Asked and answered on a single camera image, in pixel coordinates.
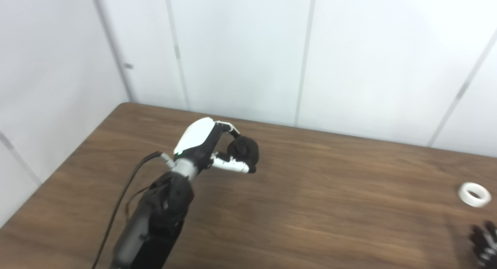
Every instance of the white tape roll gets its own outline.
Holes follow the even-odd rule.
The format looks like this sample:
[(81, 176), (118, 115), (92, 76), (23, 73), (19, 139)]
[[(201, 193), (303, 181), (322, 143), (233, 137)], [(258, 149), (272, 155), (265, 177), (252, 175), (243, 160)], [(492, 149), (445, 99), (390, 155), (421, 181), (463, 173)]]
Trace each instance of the white tape roll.
[(474, 182), (465, 182), (461, 188), (459, 188), (459, 197), (467, 205), (477, 208), (485, 206), (492, 199), (490, 192), (487, 191), (486, 188), (479, 184), (475, 184)]

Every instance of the robotic arm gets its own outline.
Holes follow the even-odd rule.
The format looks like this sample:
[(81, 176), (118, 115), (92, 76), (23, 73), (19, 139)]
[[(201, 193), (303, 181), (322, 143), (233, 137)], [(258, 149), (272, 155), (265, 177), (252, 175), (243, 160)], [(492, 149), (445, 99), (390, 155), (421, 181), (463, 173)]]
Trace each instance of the robotic arm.
[[(235, 140), (229, 144), (227, 153), (214, 152), (225, 132)], [(174, 158), (165, 158), (172, 168), (156, 179), (142, 196), (115, 245), (111, 269), (162, 268), (193, 200), (193, 179), (211, 167), (254, 173), (259, 147), (232, 124), (206, 117), (186, 129), (174, 149)]]

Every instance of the cable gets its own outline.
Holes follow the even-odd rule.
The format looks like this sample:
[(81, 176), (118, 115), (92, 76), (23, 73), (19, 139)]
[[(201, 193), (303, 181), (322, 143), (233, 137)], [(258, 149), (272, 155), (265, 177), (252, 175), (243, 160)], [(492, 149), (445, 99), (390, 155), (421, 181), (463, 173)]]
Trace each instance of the cable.
[(146, 191), (147, 189), (149, 189), (150, 187), (147, 186), (147, 187), (144, 187), (142, 189), (140, 189), (139, 191), (133, 193), (133, 195), (131, 195), (131, 197), (128, 199), (128, 202), (126, 202), (126, 207), (124, 208), (124, 214), (126, 214), (126, 223), (128, 222), (129, 220), (129, 204), (131, 203), (131, 201), (133, 201), (133, 199), (135, 199), (135, 197), (137, 195), (139, 195), (140, 193)]
[(140, 163), (138, 163), (138, 165), (135, 167), (133, 172), (131, 172), (131, 175), (129, 176), (128, 181), (124, 185), (123, 191), (121, 191), (121, 194), (119, 195), (119, 199), (117, 200), (117, 203), (114, 207), (114, 210), (112, 211), (112, 215), (110, 216), (110, 220), (109, 220), (109, 223), (107, 225), (107, 229), (105, 230), (105, 234), (103, 235), (102, 243), (100, 244), (100, 248), (98, 249), (98, 252), (96, 254), (95, 261), (92, 265), (92, 269), (95, 269), (97, 264), (98, 264), (98, 260), (100, 259), (100, 255), (102, 254), (103, 248), (105, 246), (105, 242), (107, 241), (107, 238), (109, 237), (110, 229), (112, 228), (112, 223), (114, 222), (114, 219), (116, 217), (117, 210), (119, 210), (119, 205), (121, 204), (121, 201), (123, 200), (124, 195), (126, 194), (126, 191), (128, 190), (131, 182), (135, 178), (136, 173), (138, 172), (140, 167), (142, 167), (142, 165), (144, 165), (144, 163), (146, 163), (147, 161), (149, 161), (151, 159), (160, 157), (161, 154), (162, 154), (161, 152), (155, 152), (153, 154), (149, 154), (148, 156), (144, 157), (142, 159), (142, 161), (140, 161)]

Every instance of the wood grain surface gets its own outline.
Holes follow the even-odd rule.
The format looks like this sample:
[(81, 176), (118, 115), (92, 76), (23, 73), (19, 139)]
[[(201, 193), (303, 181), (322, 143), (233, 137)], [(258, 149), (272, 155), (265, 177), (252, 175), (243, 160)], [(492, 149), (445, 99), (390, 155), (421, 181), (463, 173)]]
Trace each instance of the wood grain surface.
[[(205, 116), (121, 104), (0, 230), (0, 267), (90, 268), (131, 170), (151, 152), (172, 154)], [(211, 169), (195, 179), (165, 268), (476, 268), (469, 225), (497, 221), (497, 200), (472, 208), (456, 190), (477, 182), (497, 194), (496, 159), (213, 118), (257, 140), (257, 173)], [(159, 160), (146, 164), (125, 200), (164, 171)], [(99, 268), (124, 221), (120, 211)]]

